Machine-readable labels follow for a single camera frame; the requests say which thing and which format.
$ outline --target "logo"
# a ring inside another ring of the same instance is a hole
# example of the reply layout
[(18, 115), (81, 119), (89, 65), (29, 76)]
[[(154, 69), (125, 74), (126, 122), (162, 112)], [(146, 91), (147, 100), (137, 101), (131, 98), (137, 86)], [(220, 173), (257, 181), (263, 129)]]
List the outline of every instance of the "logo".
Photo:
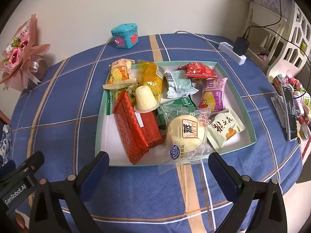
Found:
[(169, 155), (171, 156), (172, 159), (178, 159), (179, 157), (179, 147), (177, 145), (173, 145), (173, 147), (171, 148), (170, 152), (169, 152)]
[(6, 200), (4, 201), (4, 203), (5, 203), (6, 205), (9, 205), (9, 203), (10, 203), (11, 201), (13, 201), (13, 200), (14, 200), (21, 192), (23, 192), (25, 189), (26, 189), (26, 185), (25, 185), (25, 184), (21, 185), (21, 187), (18, 188), (13, 194), (11, 194), (11, 195), (9, 196), (9, 198), (6, 199)]

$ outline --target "blue tablecloth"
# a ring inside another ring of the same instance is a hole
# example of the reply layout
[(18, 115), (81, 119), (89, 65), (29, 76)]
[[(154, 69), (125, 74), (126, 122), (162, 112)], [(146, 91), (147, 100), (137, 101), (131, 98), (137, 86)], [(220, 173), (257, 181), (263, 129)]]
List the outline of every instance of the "blue tablecloth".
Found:
[[(232, 42), (208, 36), (217, 42)], [(150, 61), (216, 61), (232, 80), (249, 112), (257, 142), (223, 156), (239, 174), (253, 180), (277, 178), (283, 194), (302, 169), (297, 141), (288, 142), (270, 98), (276, 94), (248, 57), (243, 65), (219, 52), (216, 45), (188, 34), (139, 37), (132, 49), (113, 43), (94, 47), (52, 66), (42, 83), (23, 92), (13, 117), (12, 158), (16, 164), (40, 150), (45, 163), (38, 179), (64, 180), (94, 158), (102, 84), (109, 64), (119, 58)], [(207, 164), (159, 174), (156, 166), (110, 167), (86, 207), (103, 232), (214, 232), (232, 204), (226, 201)], [(31, 198), (19, 209), (29, 214)], [(74, 231), (73, 220), (62, 203)], [(241, 229), (246, 229), (255, 204)]]

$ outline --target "purple snack package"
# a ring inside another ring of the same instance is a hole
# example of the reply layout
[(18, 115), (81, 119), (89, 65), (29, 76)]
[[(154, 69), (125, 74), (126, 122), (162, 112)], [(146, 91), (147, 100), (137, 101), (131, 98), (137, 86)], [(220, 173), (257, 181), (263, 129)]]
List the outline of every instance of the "purple snack package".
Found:
[(200, 109), (223, 110), (222, 100), (224, 97), (227, 78), (206, 80), (203, 83)]

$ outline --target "pink rose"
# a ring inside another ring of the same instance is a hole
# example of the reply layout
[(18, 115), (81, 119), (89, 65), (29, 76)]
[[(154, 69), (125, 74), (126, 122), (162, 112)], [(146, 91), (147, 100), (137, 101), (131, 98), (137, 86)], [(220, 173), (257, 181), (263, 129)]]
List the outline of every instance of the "pink rose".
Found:
[(28, 45), (28, 42), (29, 42), (29, 33), (28, 32), (22, 33), (18, 38), (21, 40), (21, 43), (19, 45), (20, 48), (24, 48), (25, 46)]
[(12, 69), (18, 64), (20, 61), (21, 51), (21, 48), (12, 49), (8, 55), (9, 63), (5, 64), (7, 68)]

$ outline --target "transparent plastic bag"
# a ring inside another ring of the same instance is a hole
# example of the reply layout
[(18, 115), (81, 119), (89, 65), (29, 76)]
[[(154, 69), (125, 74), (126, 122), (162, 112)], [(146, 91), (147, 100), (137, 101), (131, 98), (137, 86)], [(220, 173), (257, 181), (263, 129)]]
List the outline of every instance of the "transparent plastic bag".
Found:
[(161, 106), (166, 123), (167, 150), (158, 166), (160, 173), (175, 168), (177, 164), (198, 164), (205, 162), (214, 151), (207, 141), (206, 125), (208, 111), (194, 106), (182, 105)]

